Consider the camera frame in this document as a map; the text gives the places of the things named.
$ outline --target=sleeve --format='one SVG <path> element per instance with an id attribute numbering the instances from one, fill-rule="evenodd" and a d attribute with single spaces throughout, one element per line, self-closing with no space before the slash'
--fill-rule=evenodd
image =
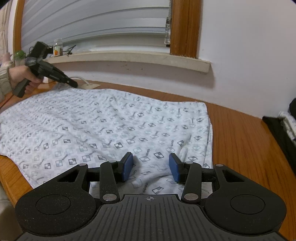
<path id="1" fill-rule="evenodd" d="M 6 94 L 12 91 L 8 75 L 10 67 L 10 63 L 4 63 L 0 68 L 0 102 L 4 100 Z"/>

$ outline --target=ribbed black surface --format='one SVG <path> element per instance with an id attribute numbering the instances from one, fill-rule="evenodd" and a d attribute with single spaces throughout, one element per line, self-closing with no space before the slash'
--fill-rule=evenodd
<path id="1" fill-rule="evenodd" d="M 23 234 L 19 241 L 280 241 L 277 233 L 257 237 L 220 230 L 204 216 L 200 207 L 180 202 L 175 195 L 125 195 L 116 204 L 104 205 L 84 228 L 61 237 Z"/>

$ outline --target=brown tabletop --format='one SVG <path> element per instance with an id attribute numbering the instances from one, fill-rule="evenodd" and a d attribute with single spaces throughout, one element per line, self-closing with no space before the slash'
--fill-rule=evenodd
<path id="1" fill-rule="evenodd" d="M 101 82 L 99 84 L 99 89 L 127 91 L 162 101 L 195 101 L 183 96 L 131 86 Z M 41 89 L 33 94 L 47 91 L 53 86 L 54 83 L 43 84 Z M 1 111 L 19 101 L 19 98 L 12 97 Z M 296 178 L 266 124 L 259 118 L 235 110 L 215 104 L 206 105 L 213 125 L 213 163 L 225 164 L 278 194 L 287 206 L 287 215 L 280 233 L 288 240 L 296 239 Z M 13 205 L 32 189 L 18 167 L 4 156 L 0 156 L 0 181 Z"/>

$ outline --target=black handheld device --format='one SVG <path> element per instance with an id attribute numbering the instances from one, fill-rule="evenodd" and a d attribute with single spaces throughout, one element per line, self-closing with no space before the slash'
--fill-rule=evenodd
<path id="1" fill-rule="evenodd" d="M 177 194 L 120 199 L 116 182 L 128 180 L 132 166 L 130 152 L 98 168 L 82 163 L 25 194 L 15 206 L 24 231 L 18 240 L 286 240 L 278 233 L 286 215 L 283 200 L 225 165 L 205 169 L 171 153 L 173 178 L 185 183 L 181 199 Z M 88 193 L 91 181 L 100 182 L 98 199 Z M 202 182 L 213 187 L 206 199 Z"/>
<path id="2" fill-rule="evenodd" d="M 54 65 L 43 61 L 43 59 L 46 58 L 47 54 L 51 51 L 52 48 L 50 48 L 47 44 L 37 42 L 33 50 L 26 58 L 26 66 L 28 66 L 31 72 L 38 78 L 48 77 L 54 81 L 66 83 L 74 88 L 77 88 L 78 84 L 76 81 L 70 79 L 63 71 L 59 70 Z M 26 86 L 29 84 L 30 80 L 22 80 L 17 84 L 12 93 L 17 97 L 22 98 L 25 94 Z"/>

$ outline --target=window sill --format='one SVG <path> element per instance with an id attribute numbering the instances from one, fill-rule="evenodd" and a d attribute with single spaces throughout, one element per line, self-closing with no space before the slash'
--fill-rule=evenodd
<path id="1" fill-rule="evenodd" d="M 184 69 L 191 69 L 207 74 L 211 63 L 208 61 L 174 56 L 168 53 L 148 52 L 148 51 L 95 51 L 78 53 L 68 56 L 52 57 L 46 59 L 51 64 L 80 62 L 80 61 L 123 61 L 123 62 L 139 62 L 149 64 L 161 64 Z"/>

